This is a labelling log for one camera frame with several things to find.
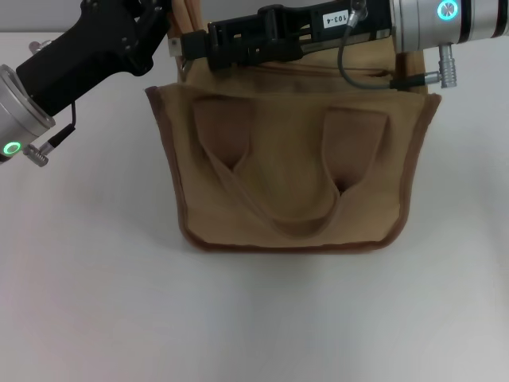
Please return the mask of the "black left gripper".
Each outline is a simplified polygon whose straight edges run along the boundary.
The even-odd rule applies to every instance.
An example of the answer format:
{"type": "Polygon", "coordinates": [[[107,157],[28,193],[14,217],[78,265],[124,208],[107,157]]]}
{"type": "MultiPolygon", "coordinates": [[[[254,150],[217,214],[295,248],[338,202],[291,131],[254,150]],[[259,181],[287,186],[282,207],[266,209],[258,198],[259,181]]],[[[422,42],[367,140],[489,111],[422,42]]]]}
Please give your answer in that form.
{"type": "Polygon", "coordinates": [[[109,76],[145,75],[167,33],[167,1],[82,1],[76,24],[16,68],[29,98],[55,116],[109,76]]]}

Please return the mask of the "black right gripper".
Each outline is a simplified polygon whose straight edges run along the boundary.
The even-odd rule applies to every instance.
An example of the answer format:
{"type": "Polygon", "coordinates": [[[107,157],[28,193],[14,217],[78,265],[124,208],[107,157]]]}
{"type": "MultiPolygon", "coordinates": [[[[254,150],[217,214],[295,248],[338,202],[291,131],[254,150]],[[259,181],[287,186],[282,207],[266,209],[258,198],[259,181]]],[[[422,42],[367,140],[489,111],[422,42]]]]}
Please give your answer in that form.
{"type": "MultiPolygon", "coordinates": [[[[366,1],[365,5],[367,16],[351,31],[347,40],[349,45],[390,36],[390,3],[366,1]]],[[[351,11],[351,1],[331,1],[290,9],[281,4],[264,6],[256,14],[209,23],[208,33],[182,35],[183,57],[186,60],[205,58],[212,71],[227,69],[233,64],[246,67],[272,61],[299,60],[303,52],[314,53],[338,47],[351,11]],[[268,44],[264,39],[249,41],[262,37],[268,41],[284,38],[286,32],[282,23],[285,12],[286,31],[299,44],[288,41],[268,44]]]]}

